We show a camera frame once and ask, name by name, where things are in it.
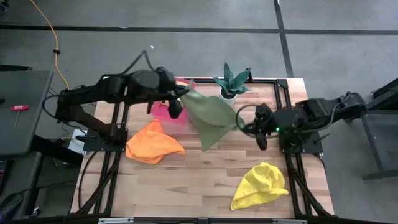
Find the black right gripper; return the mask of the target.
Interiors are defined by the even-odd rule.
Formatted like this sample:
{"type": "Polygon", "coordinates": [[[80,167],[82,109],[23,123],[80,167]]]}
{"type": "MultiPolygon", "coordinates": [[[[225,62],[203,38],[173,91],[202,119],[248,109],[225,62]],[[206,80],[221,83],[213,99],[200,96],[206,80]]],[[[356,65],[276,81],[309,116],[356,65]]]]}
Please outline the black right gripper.
{"type": "Polygon", "coordinates": [[[267,149],[267,135],[279,132],[279,126],[274,119],[274,112],[266,104],[255,105],[255,107],[254,120],[245,124],[243,133],[254,138],[259,149],[265,151],[267,149]]]}

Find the black aluminium table frame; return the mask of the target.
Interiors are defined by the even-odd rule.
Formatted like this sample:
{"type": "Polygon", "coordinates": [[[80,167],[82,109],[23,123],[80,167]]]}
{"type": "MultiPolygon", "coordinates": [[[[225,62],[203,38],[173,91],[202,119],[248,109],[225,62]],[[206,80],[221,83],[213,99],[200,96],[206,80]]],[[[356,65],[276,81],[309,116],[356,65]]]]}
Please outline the black aluminium table frame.
{"type": "MultiPolygon", "coordinates": [[[[302,78],[255,78],[245,84],[251,91],[237,97],[234,108],[265,102],[273,110],[306,100],[302,78]]],[[[201,141],[194,125],[161,121],[164,133],[176,139],[185,154],[169,154],[158,164],[150,165],[128,159],[121,154],[116,176],[111,216],[114,217],[207,217],[207,218],[294,218],[292,193],[285,157],[278,139],[268,140],[266,151],[239,130],[227,133],[209,151],[201,151],[201,141]],[[244,210],[230,210],[233,195],[252,167],[266,162],[278,167],[285,178],[289,195],[264,205],[244,210]]],[[[81,187],[81,206],[98,186],[104,152],[90,161],[81,187]]],[[[323,208],[334,213],[325,170],[319,158],[302,155],[308,188],[323,208]]]]}

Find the pink plastic bin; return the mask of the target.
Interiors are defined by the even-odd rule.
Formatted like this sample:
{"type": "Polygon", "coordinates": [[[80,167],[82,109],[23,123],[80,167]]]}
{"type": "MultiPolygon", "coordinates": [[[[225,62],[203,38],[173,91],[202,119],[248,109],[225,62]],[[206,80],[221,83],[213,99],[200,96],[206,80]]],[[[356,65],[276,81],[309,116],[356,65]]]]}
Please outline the pink plastic bin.
{"type": "MultiPolygon", "coordinates": [[[[189,82],[189,86],[192,87],[193,89],[195,88],[195,82],[193,80],[188,80],[188,79],[184,79],[184,78],[176,78],[176,81],[177,80],[180,80],[180,81],[183,81],[186,83],[189,82]]],[[[188,113],[185,108],[183,108],[180,116],[177,119],[172,119],[170,117],[168,108],[169,108],[169,104],[166,101],[165,102],[157,101],[153,104],[150,113],[155,119],[158,119],[158,120],[168,121],[168,122],[181,124],[181,125],[186,124],[186,122],[188,121],[188,113]]]]}

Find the silver table bracket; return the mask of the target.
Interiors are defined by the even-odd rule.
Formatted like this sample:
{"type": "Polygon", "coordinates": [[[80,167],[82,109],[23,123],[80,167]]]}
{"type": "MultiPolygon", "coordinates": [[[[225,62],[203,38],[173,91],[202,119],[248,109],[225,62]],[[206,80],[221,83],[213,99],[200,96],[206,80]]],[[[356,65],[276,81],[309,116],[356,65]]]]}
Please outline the silver table bracket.
{"type": "Polygon", "coordinates": [[[272,224],[308,224],[306,220],[298,219],[272,219],[272,224]]]}
{"type": "Polygon", "coordinates": [[[98,224],[133,224],[133,217],[100,218],[98,224]]]}

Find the snake plant in white pot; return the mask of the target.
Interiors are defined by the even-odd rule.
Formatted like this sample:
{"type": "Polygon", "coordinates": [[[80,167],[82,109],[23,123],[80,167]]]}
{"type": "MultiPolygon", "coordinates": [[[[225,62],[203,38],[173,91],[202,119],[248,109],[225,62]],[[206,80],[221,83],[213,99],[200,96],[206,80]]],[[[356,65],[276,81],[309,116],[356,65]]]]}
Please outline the snake plant in white pot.
{"type": "Polygon", "coordinates": [[[220,98],[228,105],[232,106],[238,95],[250,91],[248,87],[244,86],[250,74],[251,68],[247,68],[234,76],[229,65],[225,62],[223,67],[223,79],[213,77],[215,83],[220,86],[220,98]]]}

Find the white box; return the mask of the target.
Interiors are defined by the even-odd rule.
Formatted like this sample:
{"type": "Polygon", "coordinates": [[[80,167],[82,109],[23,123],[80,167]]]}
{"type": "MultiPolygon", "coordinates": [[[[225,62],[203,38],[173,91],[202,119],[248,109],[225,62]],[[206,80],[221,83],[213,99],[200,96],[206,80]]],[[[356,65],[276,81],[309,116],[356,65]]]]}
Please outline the white box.
{"type": "Polygon", "coordinates": [[[79,129],[75,129],[70,138],[68,149],[78,154],[86,155],[86,151],[83,150],[85,143],[76,138],[77,136],[84,136],[86,133],[87,130],[80,131],[79,129]]]}

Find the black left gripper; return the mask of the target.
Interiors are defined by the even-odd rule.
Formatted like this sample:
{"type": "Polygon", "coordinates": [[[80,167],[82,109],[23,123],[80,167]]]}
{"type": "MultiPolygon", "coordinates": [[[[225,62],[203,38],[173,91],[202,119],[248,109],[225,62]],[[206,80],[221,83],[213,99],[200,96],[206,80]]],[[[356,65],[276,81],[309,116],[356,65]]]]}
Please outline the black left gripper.
{"type": "Polygon", "coordinates": [[[172,119],[177,119],[183,110],[180,96],[178,95],[187,94],[190,91],[190,87],[176,85],[174,75],[165,67],[157,67],[155,71],[159,75],[159,89],[155,95],[155,101],[168,101],[169,115],[172,119]]]}

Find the red-handled tool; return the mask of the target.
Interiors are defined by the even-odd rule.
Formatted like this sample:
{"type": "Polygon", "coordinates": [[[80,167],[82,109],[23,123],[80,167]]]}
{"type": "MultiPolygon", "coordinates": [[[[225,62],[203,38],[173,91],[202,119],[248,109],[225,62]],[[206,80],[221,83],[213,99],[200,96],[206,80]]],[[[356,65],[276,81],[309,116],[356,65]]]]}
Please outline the red-handled tool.
{"type": "Polygon", "coordinates": [[[16,121],[15,121],[15,124],[14,124],[14,129],[17,128],[17,124],[18,124],[18,121],[19,121],[20,113],[22,111],[26,111],[28,109],[29,109],[29,105],[15,105],[15,106],[10,107],[11,111],[16,111],[17,112],[16,121]]]}

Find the dark metal side table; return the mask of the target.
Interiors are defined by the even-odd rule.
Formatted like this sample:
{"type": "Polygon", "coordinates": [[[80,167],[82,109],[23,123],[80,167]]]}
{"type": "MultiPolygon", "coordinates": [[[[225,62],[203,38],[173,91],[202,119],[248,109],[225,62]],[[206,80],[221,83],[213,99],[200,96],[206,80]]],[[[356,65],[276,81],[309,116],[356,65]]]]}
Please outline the dark metal side table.
{"type": "Polygon", "coordinates": [[[360,119],[377,171],[363,180],[398,177],[398,78],[375,90],[372,97],[360,119]]]}

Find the grey side desk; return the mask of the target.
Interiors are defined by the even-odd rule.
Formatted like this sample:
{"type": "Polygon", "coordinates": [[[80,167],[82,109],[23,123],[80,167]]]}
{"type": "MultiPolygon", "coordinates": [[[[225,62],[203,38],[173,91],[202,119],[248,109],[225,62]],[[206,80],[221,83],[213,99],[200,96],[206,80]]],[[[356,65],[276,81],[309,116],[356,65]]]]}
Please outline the grey side desk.
{"type": "Polygon", "coordinates": [[[29,151],[52,77],[47,70],[0,72],[0,157],[29,151]]]}

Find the orange microfiber towel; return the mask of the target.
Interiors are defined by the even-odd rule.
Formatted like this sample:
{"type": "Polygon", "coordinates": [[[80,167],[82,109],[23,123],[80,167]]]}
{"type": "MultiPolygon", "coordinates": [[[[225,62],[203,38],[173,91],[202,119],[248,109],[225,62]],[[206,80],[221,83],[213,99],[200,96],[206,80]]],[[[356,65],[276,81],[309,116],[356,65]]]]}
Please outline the orange microfiber towel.
{"type": "Polygon", "coordinates": [[[146,164],[158,164],[169,154],[185,155],[185,149],[166,135],[160,120],[153,120],[126,143],[126,157],[146,164]]]}

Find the light green microfiber towel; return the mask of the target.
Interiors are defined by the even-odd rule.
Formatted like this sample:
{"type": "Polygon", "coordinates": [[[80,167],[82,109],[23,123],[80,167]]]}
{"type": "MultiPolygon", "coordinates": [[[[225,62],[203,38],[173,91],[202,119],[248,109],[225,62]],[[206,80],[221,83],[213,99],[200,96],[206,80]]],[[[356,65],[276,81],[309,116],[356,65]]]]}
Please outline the light green microfiber towel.
{"type": "Polygon", "coordinates": [[[202,151],[208,151],[229,131],[237,129],[236,111],[218,96],[204,96],[193,87],[180,100],[187,110],[190,121],[198,131],[202,151]]]}

